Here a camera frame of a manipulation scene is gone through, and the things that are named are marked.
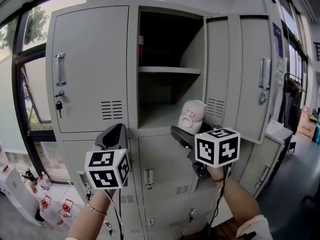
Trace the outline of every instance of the white shelf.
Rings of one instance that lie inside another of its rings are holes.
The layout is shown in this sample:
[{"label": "white shelf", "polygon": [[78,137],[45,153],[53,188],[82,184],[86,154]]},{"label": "white shelf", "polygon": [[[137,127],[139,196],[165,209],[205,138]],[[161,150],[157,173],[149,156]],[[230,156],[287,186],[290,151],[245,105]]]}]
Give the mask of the white shelf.
[{"label": "white shelf", "polygon": [[139,128],[160,128],[178,125],[182,107],[177,104],[144,103],[139,107]]},{"label": "white shelf", "polygon": [[184,73],[200,75],[201,69],[188,67],[170,67],[170,66],[140,66],[139,72],[145,73]]}]

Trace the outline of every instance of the key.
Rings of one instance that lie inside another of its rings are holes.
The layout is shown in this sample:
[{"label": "key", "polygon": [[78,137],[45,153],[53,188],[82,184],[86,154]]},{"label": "key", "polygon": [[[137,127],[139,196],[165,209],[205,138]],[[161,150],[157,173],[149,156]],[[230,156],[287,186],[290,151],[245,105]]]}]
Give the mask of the key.
[{"label": "key", "polygon": [[55,109],[59,111],[60,118],[62,118],[61,116],[62,102],[60,100],[56,102]]}]

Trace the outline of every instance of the floor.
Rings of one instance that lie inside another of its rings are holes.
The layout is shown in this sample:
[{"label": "floor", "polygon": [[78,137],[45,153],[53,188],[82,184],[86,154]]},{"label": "floor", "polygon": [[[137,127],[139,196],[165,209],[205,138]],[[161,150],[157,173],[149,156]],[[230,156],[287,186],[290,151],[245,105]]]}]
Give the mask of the floor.
[{"label": "floor", "polygon": [[320,212],[305,195],[313,196],[320,180],[320,145],[296,135],[295,154],[285,156],[273,181],[257,200],[274,240],[320,239]]},{"label": "floor", "polygon": [[[296,155],[287,154],[271,184],[258,197],[274,240],[320,239],[320,213],[305,195],[313,196],[320,180],[320,145],[296,136]],[[65,233],[40,228],[26,221],[0,194],[0,239],[63,240]]]}]

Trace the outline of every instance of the white sleeve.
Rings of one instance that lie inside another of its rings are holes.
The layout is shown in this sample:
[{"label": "white sleeve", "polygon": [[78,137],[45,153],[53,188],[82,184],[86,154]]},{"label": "white sleeve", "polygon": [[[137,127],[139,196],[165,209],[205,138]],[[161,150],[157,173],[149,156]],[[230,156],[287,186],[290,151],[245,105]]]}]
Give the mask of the white sleeve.
[{"label": "white sleeve", "polygon": [[256,236],[252,240],[273,240],[267,219],[263,215],[258,215],[245,222],[236,232],[236,237],[255,232]]}]

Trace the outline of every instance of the cardboard box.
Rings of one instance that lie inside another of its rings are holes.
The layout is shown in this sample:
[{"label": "cardboard box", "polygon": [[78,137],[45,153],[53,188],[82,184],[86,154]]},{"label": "cardboard box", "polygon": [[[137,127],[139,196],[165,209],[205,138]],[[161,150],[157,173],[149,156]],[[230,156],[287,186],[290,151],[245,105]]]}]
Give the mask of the cardboard box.
[{"label": "cardboard box", "polygon": [[301,135],[307,136],[310,140],[312,140],[316,128],[317,124],[310,121],[310,109],[304,106],[301,111],[301,117],[297,132]]}]

